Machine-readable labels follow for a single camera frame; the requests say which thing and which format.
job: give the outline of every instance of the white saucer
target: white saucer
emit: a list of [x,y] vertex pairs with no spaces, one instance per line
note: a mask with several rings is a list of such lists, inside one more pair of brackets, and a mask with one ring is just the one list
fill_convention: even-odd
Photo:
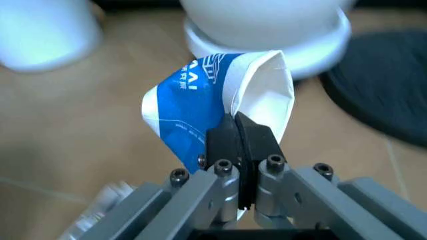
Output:
[[[352,27],[346,14],[338,11],[339,22],[335,30],[300,45],[283,48],[286,65],[290,69],[294,81],[306,79],[323,73],[344,56],[347,44],[352,35]],[[196,58],[218,53],[248,53],[245,49],[230,48],[217,45],[204,34],[190,19],[184,23],[188,47]]]

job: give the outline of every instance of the black screw head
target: black screw head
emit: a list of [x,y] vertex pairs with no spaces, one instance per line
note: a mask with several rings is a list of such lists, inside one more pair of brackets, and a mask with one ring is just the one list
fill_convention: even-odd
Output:
[[214,172],[219,177],[227,177],[232,174],[233,164],[227,159],[220,159],[215,162]]
[[178,168],[170,173],[170,184],[174,188],[180,188],[190,179],[190,174],[184,168]]
[[281,155],[272,154],[267,158],[267,170],[273,173],[280,173],[285,169],[285,158]]
[[317,163],[313,169],[322,175],[328,181],[332,181],[334,177],[334,169],[326,163]]

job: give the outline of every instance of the white ceramic object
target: white ceramic object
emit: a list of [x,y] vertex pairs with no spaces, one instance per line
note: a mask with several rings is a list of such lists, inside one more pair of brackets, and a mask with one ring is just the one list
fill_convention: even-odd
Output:
[[63,66],[101,39],[88,0],[0,0],[0,64],[14,71]]
[[[299,44],[279,47],[285,54],[286,65],[294,81],[318,75],[334,66],[346,52],[352,29],[349,20],[341,9],[335,10],[336,24],[329,32],[313,37]],[[217,44],[204,34],[191,20],[184,23],[186,39],[196,58],[204,58],[217,53],[248,53],[252,49],[227,47]]]
[[188,18],[221,46],[282,49],[326,35],[354,0],[181,0]]

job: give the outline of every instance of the white bowl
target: white bowl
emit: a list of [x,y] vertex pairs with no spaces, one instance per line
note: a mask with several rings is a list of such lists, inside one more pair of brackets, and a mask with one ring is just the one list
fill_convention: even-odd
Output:
[[[336,10],[338,21],[324,35],[301,41],[288,47],[278,47],[284,52],[286,65],[290,69],[294,81],[316,76],[333,67],[346,52],[352,29],[344,12]],[[184,23],[186,40],[189,49],[196,58],[217,53],[248,53],[253,49],[244,47],[227,47],[214,42],[204,34],[191,20]]]
[[281,49],[324,36],[337,9],[354,0],[181,0],[188,18],[212,42],[230,48]]

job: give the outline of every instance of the floor tile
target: floor tile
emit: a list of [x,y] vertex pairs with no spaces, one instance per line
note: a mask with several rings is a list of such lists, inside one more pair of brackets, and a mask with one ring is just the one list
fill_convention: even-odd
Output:
[[391,137],[390,142],[410,200],[427,212],[427,149]]
[[427,14],[410,9],[355,9],[347,14],[355,35],[404,29],[427,30]]
[[382,133],[342,111],[318,79],[295,89],[295,106],[281,142],[291,166],[327,163],[343,180],[373,177],[401,193]]
[[0,176],[92,198],[106,184],[162,183],[181,167],[145,125],[139,103],[116,105],[0,147]]
[[0,183],[0,239],[58,238],[87,207]]

